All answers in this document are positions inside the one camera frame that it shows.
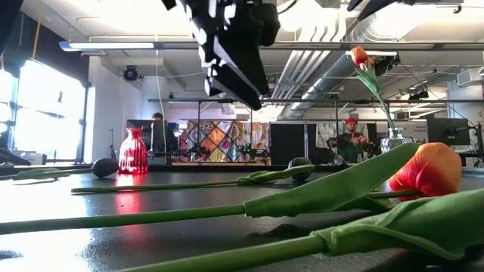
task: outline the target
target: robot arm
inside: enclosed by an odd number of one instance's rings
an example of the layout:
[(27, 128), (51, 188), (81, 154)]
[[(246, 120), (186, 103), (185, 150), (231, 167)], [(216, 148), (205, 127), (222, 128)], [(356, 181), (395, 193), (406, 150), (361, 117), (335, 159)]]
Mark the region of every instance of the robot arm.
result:
[(269, 93), (259, 46), (269, 46), (281, 27), (276, 7), (262, 0), (162, 0), (183, 7), (208, 68), (205, 92), (226, 92), (253, 110)]

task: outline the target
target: table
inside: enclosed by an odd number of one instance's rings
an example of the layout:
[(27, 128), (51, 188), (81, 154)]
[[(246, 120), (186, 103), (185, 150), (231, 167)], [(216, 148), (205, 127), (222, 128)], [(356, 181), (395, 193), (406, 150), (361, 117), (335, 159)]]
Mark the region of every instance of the table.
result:
[[(59, 181), (0, 183), (0, 221), (68, 218), (234, 205), (295, 187), (291, 181), (264, 187), (217, 187), (71, 196), (74, 187), (188, 183), (230, 180), (247, 173), (150, 173), (145, 178), (74, 175)], [(314, 178), (326, 175), (315, 173)], [(482, 178), (464, 178), (462, 190), (484, 187)], [(342, 224), (362, 212), (331, 212), (296, 218), (245, 218), (243, 215), (162, 224), (59, 230), (0, 236), (1, 271), (112, 271), (222, 250), (305, 236), (311, 230)], [(248, 271), (399, 272), (427, 271), (430, 256), (388, 249), (321, 260), (307, 256)], [(483, 271), (484, 257), (432, 271)]]

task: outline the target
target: person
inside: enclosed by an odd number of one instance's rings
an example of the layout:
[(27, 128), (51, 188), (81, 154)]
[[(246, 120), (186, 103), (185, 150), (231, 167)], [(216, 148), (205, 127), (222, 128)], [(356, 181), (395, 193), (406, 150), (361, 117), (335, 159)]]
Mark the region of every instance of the person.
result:
[[(155, 141), (157, 142), (157, 148), (155, 148), (155, 151), (161, 151), (164, 150), (164, 136), (163, 136), (163, 114), (161, 113), (153, 113), (151, 116), (151, 120), (154, 121), (156, 125), (156, 131), (159, 131), (160, 133), (157, 133), (157, 137), (155, 138)], [(166, 151), (171, 152), (173, 150), (177, 149), (177, 140), (175, 137), (175, 134), (171, 129), (168, 128), (168, 124), (165, 122), (165, 133), (166, 135)]]
[(348, 118), (346, 120), (346, 132), (338, 135), (332, 145), (336, 144), (340, 155), (348, 162), (358, 162), (358, 155), (363, 157), (363, 149), (368, 144), (368, 139), (356, 131), (358, 120)]

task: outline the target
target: ceiling duct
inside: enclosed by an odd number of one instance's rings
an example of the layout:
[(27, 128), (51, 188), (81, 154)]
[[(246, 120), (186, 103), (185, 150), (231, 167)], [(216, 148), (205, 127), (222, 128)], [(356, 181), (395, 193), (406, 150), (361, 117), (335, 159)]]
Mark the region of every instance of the ceiling duct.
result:
[[(347, 35), (344, 42), (395, 42), (420, 25), (426, 15), (427, 6), (411, 7), (392, 4), (382, 11), (371, 15), (358, 23)], [(302, 95), (302, 99), (321, 99), (328, 92), (341, 85), (345, 79), (355, 72), (355, 64), (345, 51), (332, 51), (325, 58), (321, 75)], [(280, 118), (302, 118), (304, 112), (315, 103), (296, 102), (284, 108)]]

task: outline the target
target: desk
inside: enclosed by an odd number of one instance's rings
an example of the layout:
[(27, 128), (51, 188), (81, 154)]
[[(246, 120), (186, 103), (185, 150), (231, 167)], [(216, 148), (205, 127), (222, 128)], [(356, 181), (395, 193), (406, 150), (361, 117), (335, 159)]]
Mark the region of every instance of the desk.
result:
[[(313, 178), (327, 173), (315, 173)], [(68, 218), (234, 205), (288, 190), (291, 181), (254, 187), (217, 187), (71, 196), (74, 187), (223, 181), (247, 173), (150, 173), (145, 178), (97, 180), (73, 175), (55, 182), (0, 183), (0, 221)], [(484, 187), (482, 178), (464, 178), (462, 190)], [(161, 224), (60, 230), (0, 236), (0, 271), (112, 271), (177, 258), (261, 245), (343, 224), (364, 212), (330, 212), (296, 218), (245, 218), (243, 215)], [(445, 271), (483, 271), (484, 259), (453, 263)], [(254, 272), (408, 272), (427, 271), (430, 256), (389, 249), (321, 260), (307, 256), (248, 271)]]

